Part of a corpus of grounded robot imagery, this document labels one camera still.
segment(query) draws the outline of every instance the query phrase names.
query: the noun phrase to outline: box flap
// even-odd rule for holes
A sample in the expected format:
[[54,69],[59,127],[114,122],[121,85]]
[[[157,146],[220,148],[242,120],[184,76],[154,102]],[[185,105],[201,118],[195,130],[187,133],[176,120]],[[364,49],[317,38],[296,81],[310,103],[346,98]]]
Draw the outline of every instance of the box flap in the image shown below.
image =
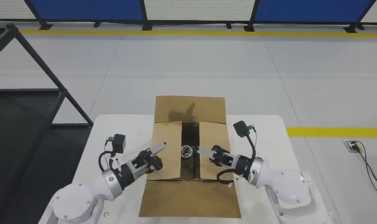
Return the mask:
[[157,96],[154,122],[206,121],[226,124],[225,98],[197,96]]
[[241,218],[236,187],[218,182],[148,180],[139,217],[156,216]]
[[153,125],[152,144],[166,142],[166,148],[158,153],[163,161],[163,168],[148,174],[147,180],[180,179],[181,177],[181,141],[182,122],[155,123]]
[[[199,123],[199,143],[201,147],[212,149],[214,145],[230,151],[228,128],[225,124]],[[200,156],[200,178],[216,180],[217,174],[226,168],[215,166],[206,156]],[[233,179],[232,173],[221,176],[223,180]]]

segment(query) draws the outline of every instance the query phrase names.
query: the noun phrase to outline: white table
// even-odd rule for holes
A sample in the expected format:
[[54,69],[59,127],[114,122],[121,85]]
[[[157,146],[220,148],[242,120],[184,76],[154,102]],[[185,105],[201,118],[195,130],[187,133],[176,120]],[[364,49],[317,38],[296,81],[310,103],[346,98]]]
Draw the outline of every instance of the white table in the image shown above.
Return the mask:
[[[233,123],[244,120],[254,124],[258,133],[257,156],[267,159],[271,170],[293,169],[299,165],[289,141],[283,120],[279,116],[227,116],[230,147],[233,154],[250,157],[252,150],[248,141],[236,134]],[[152,136],[153,115],[100,115],[94,123],[84,153],[78,165],[74,182],[90,183],[101,171],[98,156],[104,151],[106,137],[116,133],[126,136],[126,150],[119,156],[121,163],[132,159],[149,146]],[[126,188],[114,202],[105,202],[99,223],[278,223],[264,188],[256,189],[246,181],[236,183],[242,219],[220,218],[139,218],[138,213],[146,183],[146,176]]]

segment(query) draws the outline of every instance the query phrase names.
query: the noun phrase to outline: floor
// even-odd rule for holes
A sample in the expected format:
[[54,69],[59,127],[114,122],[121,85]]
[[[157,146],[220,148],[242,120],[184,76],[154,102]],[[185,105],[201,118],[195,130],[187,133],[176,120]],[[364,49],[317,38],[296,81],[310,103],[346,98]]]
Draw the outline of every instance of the floor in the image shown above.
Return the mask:
[[[26,38],[93,120],[100,114],[153,114],[156,95],[206,95],[225,97],[227,114],[277,114],[287,127],[377,127],[376,38]],[[53,86],[16,41],[0,53],[0,88]],[[72,121],[83,120],[65,102],[55,122]],[[377,139],[356,139],[377,169]],[[301,169],[310,172],[337,223],[373,224],[377,192],[360,156],[348,153],[342,140],[291,138]]]

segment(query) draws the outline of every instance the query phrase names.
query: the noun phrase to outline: cardboard box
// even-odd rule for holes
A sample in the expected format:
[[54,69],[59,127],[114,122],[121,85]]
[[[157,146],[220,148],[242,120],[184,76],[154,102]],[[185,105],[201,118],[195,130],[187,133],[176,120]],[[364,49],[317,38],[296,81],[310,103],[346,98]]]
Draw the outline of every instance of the cardboard box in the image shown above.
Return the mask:
[[235,186],[216,182],[224,168],[198,153],[181,158],[184,144],[230,151],[224,98],[157,96],[152,144],[162,142],[163,168],[147,176],[139,216],[241,218]]

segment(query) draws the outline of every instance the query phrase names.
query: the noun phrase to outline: yellow floor stripe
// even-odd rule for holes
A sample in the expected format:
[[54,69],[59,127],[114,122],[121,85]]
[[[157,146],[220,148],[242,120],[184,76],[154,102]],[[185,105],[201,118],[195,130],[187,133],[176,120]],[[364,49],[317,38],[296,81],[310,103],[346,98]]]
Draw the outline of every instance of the yellow floor stripe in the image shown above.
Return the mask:
[[377,33],[345,32],[242,32],[242,31],[132,31],[132,30],[21,30],[28,35],[205,35],[205,36],[268,36],[268,37],[347,37],[377,38]]
[[287,127],[290,137],[377,137],[372,127]]

